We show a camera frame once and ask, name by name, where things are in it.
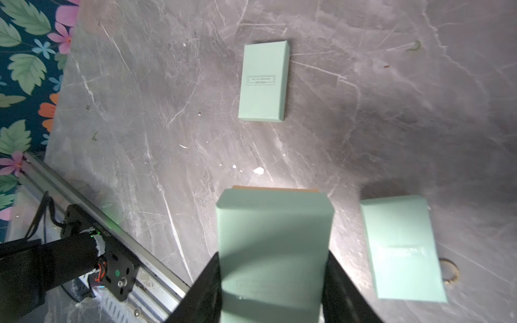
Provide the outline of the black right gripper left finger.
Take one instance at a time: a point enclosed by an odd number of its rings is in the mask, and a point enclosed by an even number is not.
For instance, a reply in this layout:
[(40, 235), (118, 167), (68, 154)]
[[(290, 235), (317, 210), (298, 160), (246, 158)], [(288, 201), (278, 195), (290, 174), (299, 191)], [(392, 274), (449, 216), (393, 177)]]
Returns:
[(222, 276), (219, 254), (215, 253), (183, 300), (164, 321), (217, 323), (221, 312)]

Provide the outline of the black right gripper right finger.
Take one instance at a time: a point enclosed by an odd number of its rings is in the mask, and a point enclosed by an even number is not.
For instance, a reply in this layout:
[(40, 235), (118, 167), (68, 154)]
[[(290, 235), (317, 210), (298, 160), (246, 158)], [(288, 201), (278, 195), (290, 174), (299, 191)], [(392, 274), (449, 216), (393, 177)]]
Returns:
[(383, 323), (332, 252), (325, 267), (322, 307), (326, 323)]

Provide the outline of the mint green box lid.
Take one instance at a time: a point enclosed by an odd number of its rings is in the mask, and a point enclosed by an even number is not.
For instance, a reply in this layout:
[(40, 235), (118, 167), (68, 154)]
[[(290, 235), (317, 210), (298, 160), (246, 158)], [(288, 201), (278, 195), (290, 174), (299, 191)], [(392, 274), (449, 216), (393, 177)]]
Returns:
[(360, 209), (377, 298), (445, 303), (426, 200), (419, 195), (365, 199)]

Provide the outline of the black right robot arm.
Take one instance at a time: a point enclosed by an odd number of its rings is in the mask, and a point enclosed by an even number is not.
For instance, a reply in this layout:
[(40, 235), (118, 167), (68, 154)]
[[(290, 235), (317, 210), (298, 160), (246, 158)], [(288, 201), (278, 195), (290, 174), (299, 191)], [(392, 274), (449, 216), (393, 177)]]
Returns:
[[(98, 264), (94, 237), (82, 234), (43, 244), (25, 238), (1, 245), (1, 321), (15, 322), (45, 303), (46, 293), (90, 272)], [(351, 282), (333, 254), (324, 274), (316, 313), (326, 322), (381, 322), (381, 317)], [(201, 276), (167, 322), (222, 322), (233, 314), (249, 322), (301, 322), (307, 311), (256, 300), (238, 299), (222, 289), (219, 255), (214, 254)]]

